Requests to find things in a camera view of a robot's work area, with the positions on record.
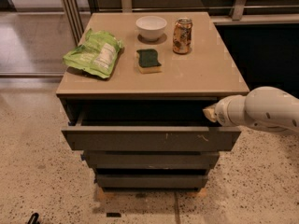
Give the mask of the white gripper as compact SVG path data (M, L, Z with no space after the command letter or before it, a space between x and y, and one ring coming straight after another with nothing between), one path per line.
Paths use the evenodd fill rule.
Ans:
M211 122L220 123L222 126L246 125L249 117L245 111L245 96L227 96L216 104L203 109L205 117Z

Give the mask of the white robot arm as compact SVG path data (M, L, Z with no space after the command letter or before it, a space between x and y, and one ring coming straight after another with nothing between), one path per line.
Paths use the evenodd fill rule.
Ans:
M203 109L205 117L224 127L245 126L280 135L299 134L299 99L274 87L232 95Z

